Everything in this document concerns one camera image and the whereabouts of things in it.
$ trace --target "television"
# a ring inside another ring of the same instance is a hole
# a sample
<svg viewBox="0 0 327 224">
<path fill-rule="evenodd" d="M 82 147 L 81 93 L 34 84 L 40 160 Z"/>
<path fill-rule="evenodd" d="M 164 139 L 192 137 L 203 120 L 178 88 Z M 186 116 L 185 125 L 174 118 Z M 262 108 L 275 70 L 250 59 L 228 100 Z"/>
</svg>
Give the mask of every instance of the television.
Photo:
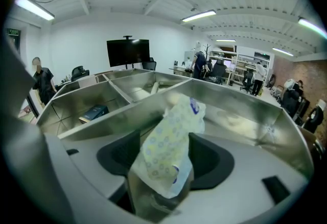
<svg viewBox="0 0 327 224">
<path fill-rule="evenodd" d="M 110 67 L 150 61 L 149 40 L 107 41 Z"/>
</svg>

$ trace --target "floor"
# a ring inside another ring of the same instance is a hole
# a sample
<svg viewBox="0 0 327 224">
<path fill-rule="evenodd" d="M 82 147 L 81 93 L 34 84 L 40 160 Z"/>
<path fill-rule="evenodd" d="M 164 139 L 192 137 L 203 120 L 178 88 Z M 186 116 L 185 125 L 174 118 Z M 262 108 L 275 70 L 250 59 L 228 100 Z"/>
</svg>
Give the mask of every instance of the floor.
<svg viewBox="0 0 327 224">
<path fill-rule="evenodd" d="M 238 84 L 233 84 L 233 86 L 227 86 L 227 87 L 231 87 L 235 90 L 240 90 L 240 85 Z M 262 93 L 261 96 L 256 96 L 256 98 L 260 98 L 261 100 L 268 102 L 270 104 L 273 104 L 275 106 L 280 107 L 281 105 L 277 102 L 277 100 L 270 94 L 270 90 L 264 86 L 263 88 L 264 92 Z"/>
</svg>

